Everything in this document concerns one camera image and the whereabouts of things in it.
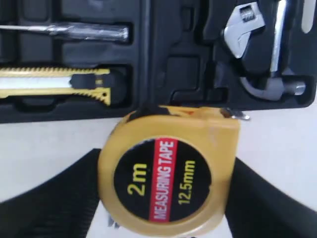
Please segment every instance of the black circular label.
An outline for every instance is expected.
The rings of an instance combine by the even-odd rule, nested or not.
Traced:
[[[152,222],[173,222],[196,212],[206,200],[211,173],[202,155],[172,138],[143,141],[128,150],[114,173],[123,206]]]

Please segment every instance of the screwdriver handle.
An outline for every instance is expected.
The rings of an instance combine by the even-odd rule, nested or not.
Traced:
[[[51,35],[63,35],[70,39],[128,42],[127,26],[111,26],[86,23],[55,24],[50,27]]]

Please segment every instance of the red label stripe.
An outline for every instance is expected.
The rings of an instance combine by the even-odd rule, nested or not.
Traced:
[[[178,141],[155,140],[151,188],[150,218],[152,222],[168,222],[170,217]]]

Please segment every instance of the white table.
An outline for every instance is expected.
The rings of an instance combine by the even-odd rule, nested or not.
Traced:
[[[237,155],[276,187],[317,211],[317,102],[305,109],[248,112]],[[0,202],[47,181],[92,148],[119,119],[0,124]],[[99,205],[89,238],[135,237],[106,227]],[[226,222],[203,237],[231,238]]]

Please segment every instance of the tool case compartment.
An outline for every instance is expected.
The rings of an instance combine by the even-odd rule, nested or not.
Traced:
[[[81,96],[0,99],[0,123],[121,117],[140,105],[231,107],[242,110],[300,108],[315,99],[317,27],[301,29],[303,1],[288,1],[280,73],[302,75],[302,96],[272,102],[250,95],[239,77],[259,88],[269,72],[275,0],[258,0],[265,27],[251,33],[236,59],[222,31],[235,6],[251,0],[0,0],[0,24],[81,22],[126,25],[128,43],[79,41],[45,34],[0,31],[1,67],[109,68],[126,81],[110,106]]]

